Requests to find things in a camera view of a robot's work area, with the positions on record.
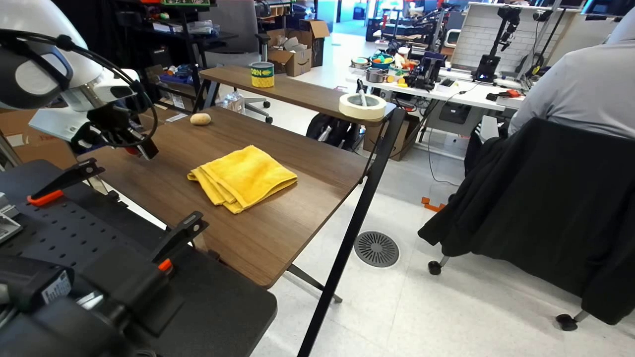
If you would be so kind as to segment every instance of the black jacket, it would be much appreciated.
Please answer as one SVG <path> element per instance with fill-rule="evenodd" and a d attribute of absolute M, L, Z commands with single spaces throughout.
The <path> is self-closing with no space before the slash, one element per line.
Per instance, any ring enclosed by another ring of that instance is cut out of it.
<path fill-rule="evenodd" d="M 635 306 L 635 143 L 533 119 L 484 145 L 418 236 L 507 260 L 617 323 Z"/>

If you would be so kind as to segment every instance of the office chair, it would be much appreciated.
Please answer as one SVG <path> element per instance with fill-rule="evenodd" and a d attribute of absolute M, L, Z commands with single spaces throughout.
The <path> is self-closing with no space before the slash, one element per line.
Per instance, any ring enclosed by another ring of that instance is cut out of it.
<path fill-rule="evenodd" d="M 462 254 L 505 260 L 581 298 L 555 317 L 573 331 L 587 316 L 615 325 L 635 308 L 635 141 L 533 119 L 478 155 L 448 204 L 418 236 L 442 244 L 438 276 Z"/>
<path fill-rule="evenodd" d="M 208 64 L 249 66 L 267 60 L 267 36 L 259 34 L 259 16 L 255 14 L 253 0 L 216 0 L 216 8 L 208 12 L 208 18 L 230 36 L 224 48 L 206 52 L 210 56 Z M 271 105 L 267 99 L 240 97 L 236 87 L 234 99 L 238 99 L 240 109 L 257 113 L 265 123 L 273 123 L 273 117 L 263 111 Z"/>

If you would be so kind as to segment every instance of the box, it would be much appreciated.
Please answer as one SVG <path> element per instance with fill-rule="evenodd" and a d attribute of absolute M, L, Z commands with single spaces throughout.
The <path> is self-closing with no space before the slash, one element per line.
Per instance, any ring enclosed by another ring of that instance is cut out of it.
<path fill-rule="evenodd" d="M 394 139 L 394 147 L 390 151 L 392 161 L 400 161 L 406 155 L 406 151 L 414 145 L 420 125 L 422 125 L 422 121 L 418 117 L 404 115 L 402 125 L 400 125 L 396 139 Z M 376 137 L 378 137 L 378 131 L 380 131 L 380 125 L 365 127 L 365 135 L 363 135 L 363 149 L 365 151 L 373 151 Z"/>
<path fill-rule="evenodd" d="M 311 70 L 311 50 L 303 52 L 281 52 L 269 50 L 269 62 L 275 64 L 275 74 L 287 74 L 291 78 L 301 76 Z"/>
<path fill-rule="evenodd" d="M 323 40 L 331 34 L 327 24 L 319 20 L 303 22 L 299 30 L 289 30 L 289 34 L 295 36 L 299 44 L 309 46 L 311 66 L 319 68 L 323 64 Z"/>
<path fill-rule="evenodd" d="M 267 36 L 269 36 L 267 58 L 271 64 L 275 64 L 275 74 L 287 74 L 287 76 L 295 78 L 295 76 L 301 76 L 311 70 L 311 50 L 281 50 L 279 48 L 281 46 L 279 38 L 293 38 L 293 36 L 289 36 L 283 30 L 267 32 Z"/>

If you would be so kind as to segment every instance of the towel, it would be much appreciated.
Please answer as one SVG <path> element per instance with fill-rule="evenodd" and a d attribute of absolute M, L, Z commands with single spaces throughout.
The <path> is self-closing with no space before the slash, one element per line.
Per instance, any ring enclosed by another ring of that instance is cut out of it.
<path fill-rule="evenodd" d="M 222 204 L 232 214 L 238 214 L 267 197 L 293 187 L 297 175 L 281 167 L 267 153 L 249 145 L 194 167 L 186 179 L 198 183 L 212 204 Z"/>

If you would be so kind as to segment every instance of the wooden table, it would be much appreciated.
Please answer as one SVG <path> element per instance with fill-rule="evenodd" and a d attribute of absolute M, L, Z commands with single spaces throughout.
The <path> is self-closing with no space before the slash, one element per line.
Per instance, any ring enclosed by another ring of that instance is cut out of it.
<path fill-rule="evenodd" d="M 251 76 L 248 68 L 238 68 L 238 66 L 228 66 L 228 68 L 212 68 L 204 70 L 198 74 L 202 81 L 216 81 L 216 83 L 226 83 L 232 87 L 240 87 L 263 97 L 273 97 L 285 103 L 293 103 L 297 107 L 307 107 L 311 111 L 319 111 L 329 117 L 337 117 L 343 121 L 353 121 L 361 125 L 380 125 L 380 121 L 359 121 L 353 117 L 347 117 L 339 113 L 339 97 L 343 95 L 341 91 L 329 89 L 329 87 L 319 87 L 311 85 L 305 81 L 295 81 L 289 79 L 287 76 L 275 76 L 275 85 L 273 87 L 253 87 L 251 85 Z"/>
<path fill-rule="evenodd" d="M 91 157 L 105 169 L 109 185 L 170 226 L 200 210 L 210 224 L 198 236 L 200 244 L 257 286 L 269 288 L 355 189 L 365 159 L 232 111 L 210 113 L 210 127 L 186 121 L 160 125 L 154 135 L 158 155 L 152 161 L 109 149 Z M 184 175 L 246 145 L 263 149 L 293 171 L 297 185 L 234 216 L 212 206 Z"/>

